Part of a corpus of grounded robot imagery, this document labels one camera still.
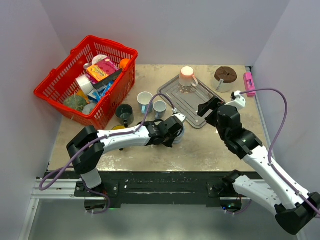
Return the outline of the grey mug white base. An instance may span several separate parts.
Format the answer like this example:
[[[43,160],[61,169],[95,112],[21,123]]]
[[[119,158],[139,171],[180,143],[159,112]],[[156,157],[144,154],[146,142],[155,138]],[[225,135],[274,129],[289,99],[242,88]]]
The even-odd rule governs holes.
[[[173,143],[179,144],[182,141],[184,134],[185,134],[185,128],[183,127],[183,129],[179,132],[178,136],[175,138]]]

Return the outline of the blue speckled mug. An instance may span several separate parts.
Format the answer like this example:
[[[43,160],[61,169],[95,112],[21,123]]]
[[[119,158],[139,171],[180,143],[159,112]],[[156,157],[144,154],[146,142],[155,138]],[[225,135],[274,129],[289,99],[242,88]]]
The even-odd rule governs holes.
[[[166,113],[166,110],[167,110],[167,104],[162,100],[158,100],[153,104],[153,111],[154,111],[156,120],[163,118]]]

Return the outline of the pink white mug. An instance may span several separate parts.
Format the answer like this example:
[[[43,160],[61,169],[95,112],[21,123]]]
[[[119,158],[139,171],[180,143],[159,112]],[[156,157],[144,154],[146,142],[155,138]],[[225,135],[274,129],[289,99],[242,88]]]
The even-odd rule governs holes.
[[[190,66],[184,66],[180,70],[178,82],[183,87],[197,87],[199,84],[195,76],[195,71]]]

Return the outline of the light blue mug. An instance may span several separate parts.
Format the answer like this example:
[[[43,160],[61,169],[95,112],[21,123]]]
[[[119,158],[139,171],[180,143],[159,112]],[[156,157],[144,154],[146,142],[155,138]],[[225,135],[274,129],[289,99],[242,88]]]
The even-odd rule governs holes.
[[[153,110],[153,103],[151,102],[153,95],[150,92],[143,91],[140,92],[137,96],[137,102],[139,104],[139,109],[142,114],[151,113]]]

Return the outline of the dark grey mug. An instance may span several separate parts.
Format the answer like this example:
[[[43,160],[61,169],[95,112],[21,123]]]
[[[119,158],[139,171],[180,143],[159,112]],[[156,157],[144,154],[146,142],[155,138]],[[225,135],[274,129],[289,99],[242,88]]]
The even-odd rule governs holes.
[[[121,104],[115,110],[119,122],[126,128],[134,122],[133,108],[129,104]]]

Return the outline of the yellow mug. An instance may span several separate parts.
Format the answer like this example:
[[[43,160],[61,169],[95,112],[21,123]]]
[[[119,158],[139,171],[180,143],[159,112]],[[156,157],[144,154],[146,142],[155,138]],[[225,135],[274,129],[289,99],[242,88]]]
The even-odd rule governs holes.
[[[122,130],[122,129],[125,129],[126,127],[123,126],[123,125],[117,125],[117,126],[114,126],[111,130],[112,131],[115,131],[115,130]]]

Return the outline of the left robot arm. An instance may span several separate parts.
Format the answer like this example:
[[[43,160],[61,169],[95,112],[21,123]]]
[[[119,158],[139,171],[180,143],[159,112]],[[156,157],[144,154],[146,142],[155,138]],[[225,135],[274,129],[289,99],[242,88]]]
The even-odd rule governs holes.
[[[66,147],[75,173],[86,184],[86,191],[99,196],[104,190],[97,165],[102,155],[124,148],[164,145],[171,148],[184,128],[186,116],[176,113],[166,120],[146,121],[119,130],[97,130],[86,126]]]

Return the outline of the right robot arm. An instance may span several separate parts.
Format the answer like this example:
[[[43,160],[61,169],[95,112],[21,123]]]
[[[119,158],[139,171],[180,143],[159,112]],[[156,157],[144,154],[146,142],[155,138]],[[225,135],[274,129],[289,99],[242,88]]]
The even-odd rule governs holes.
[[[249,177],[234,170],[223,178],[221,189],[230,197],[240,194],[258,203],[275,216],[287,233],[296,235],[320,209],[320,195],[298,184],[269,155],[262,141],[243,128],[239,111],[246,106],[242,96],[225,103],[218,97],[198,106],[197,114],[215,127],[227,149],[251,166],[268,184],[256,185]]]

